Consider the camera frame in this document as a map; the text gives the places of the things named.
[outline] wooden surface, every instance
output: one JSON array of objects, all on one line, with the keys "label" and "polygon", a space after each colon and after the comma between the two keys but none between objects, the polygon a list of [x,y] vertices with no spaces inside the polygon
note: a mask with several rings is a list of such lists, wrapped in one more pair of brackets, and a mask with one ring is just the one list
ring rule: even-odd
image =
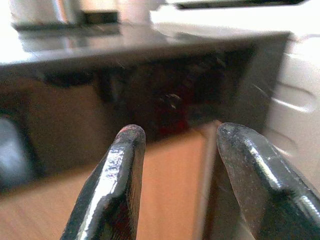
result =
[{"label": "wooden surface", "polygon": [[[137,240],[191,240],[201,198],[206,139],[196,131],[146,151]],[[94,166],[0,198],[0,240],[57,240]]]}]

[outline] wooden floor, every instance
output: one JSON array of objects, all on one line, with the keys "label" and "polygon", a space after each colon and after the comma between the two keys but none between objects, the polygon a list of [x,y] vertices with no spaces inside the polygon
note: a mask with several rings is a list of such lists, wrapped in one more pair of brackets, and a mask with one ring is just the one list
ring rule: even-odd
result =
[{"label": "wooden floor", "polygon": [[[206,139],[196,131],[147,148],[138,240],[192,240]],[[57,240],[94,166],[0,197],[0,240]]]}]

